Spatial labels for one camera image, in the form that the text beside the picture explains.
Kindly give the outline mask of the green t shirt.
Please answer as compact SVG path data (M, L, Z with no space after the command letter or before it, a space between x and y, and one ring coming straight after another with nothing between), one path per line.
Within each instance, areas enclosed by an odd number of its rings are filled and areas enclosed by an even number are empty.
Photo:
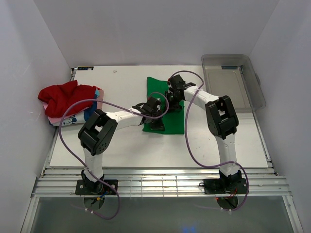
M159 92L165 95L169 89L166 81L161 81L152 77L147 77L147 96L153 92ZM168 112L163 117L164 131L152 130L147 124L143 126L142 131L146 133L159 134L184 134L184 102L180 101L181 110Z

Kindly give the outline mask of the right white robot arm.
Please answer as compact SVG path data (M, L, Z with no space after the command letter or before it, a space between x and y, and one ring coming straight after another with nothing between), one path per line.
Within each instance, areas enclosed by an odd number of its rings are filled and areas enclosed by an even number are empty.
M207 126L215 137L220 163L206 166L197 160L194 162L202 168L218 168L220 177L214 180L204 180L205 193L237 193L247 194L248 179L243 178L243 168L237 163L235 136L239 120L231 98L227 95L218 97L201 89L194 83L187 83L179 72L173 74L167 81L168 91L165 93L169 102L169 110L177 111L180 101L187 101L205 110Z

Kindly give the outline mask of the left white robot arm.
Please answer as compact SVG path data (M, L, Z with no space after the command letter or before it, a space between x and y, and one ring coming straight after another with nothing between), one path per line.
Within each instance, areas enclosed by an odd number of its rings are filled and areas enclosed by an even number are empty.
M105 113L101 109L96 110L78 133L85 155L86 168L82 172L85 188L92 193L99 193L103 188L98 181L104 178L103 152L108 148L115 131L144 124L164 130L162 114L162 103L154 97L125 111Z

